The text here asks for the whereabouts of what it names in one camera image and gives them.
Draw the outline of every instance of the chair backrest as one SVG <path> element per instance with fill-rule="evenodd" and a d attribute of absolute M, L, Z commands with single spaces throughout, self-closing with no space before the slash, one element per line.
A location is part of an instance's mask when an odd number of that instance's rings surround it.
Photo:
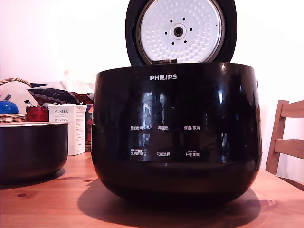
<path fill-rule="evenodd" d="M 275 117 L 266 164 L 266 170 L 274 175 L 277 174 L 281 153 L 304 159 L 304 140 L 283 140 L 286 118 L 304 118 L 304 101 L 290 104 L 280 100 Z"/>

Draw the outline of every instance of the white box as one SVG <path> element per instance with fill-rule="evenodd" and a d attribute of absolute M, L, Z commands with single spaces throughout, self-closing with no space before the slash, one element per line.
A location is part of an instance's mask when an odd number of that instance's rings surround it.
<path fill-rule="evenodd" d="M 86 152 L 85 116 L 86 105 L 49 105 L 50 122 L 70 122 L 68 125 L 68 155 Z"/>

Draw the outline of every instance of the pot rim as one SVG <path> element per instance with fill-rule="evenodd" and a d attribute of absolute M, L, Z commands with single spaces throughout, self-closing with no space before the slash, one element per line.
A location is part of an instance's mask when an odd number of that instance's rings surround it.
<path fill-rule="evenodd" d="M 126 67 L 118 67 L 118 68 L 113 68 L 113 69 L 108 69 L 108 70 L 104 70 L 99 72 L 97 75 L 99 74 L 103 74 L 105 72 L 111 72 L 111 71 L 117 71 L 117 70 L 129 70 L 129 69 L 148 69 L 150 67 L 186 67 L 191 65 L 192 67 L 202 67 L 202 66 L 218 66 L 218 67 L 222 67 L 222 66 L 226 66 L 226 67 L 248 67 L 251 70 L 254 70 L 254 67 L 252 67 L 251 65 L 247 65 L 247 64 L 241 64 L 241 63 L 228 63 L 228 62 L 205 62 L 205 63 L 172 63 L 172 64 L 156 64 L 156 65 L 143 65 L 143 66 L 126 66 Z"/>
<path fill-rule="evenodd" d="M 37 126 L 58 126 L 69 125 L 72 122 L 15 122 L 15 123 L 0 123 L 2 127 L 37 127 Z"/>

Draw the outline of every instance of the glossy black surface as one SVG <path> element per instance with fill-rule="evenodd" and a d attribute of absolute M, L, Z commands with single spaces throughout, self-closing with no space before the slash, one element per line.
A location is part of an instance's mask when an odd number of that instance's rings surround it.
<path fill-rule="evenodd" d="M 221 203 L 253 183 L 262 145 L 251 67 L 120 68 L 100 73 L 95 86 L 92 159 L 117 195 Z"/>
<path fill-rule="evenodd" d="M 67 124 L 0 127 L 0 183 L 42 180 L 67 161 Z"/>

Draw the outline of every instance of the wooden table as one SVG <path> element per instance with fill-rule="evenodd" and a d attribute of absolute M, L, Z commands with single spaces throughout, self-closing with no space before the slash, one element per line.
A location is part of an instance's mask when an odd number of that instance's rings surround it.
<path fill-rule="evenodd" d="M 168 211 L 113 195 L 97 179 L 88 152 L 69 156 L 56 179 L 1 190 L 0 204 L 1 228 L 304 227 L 304 192 L 264 170 L 248 192 L 222 208 Z"/>

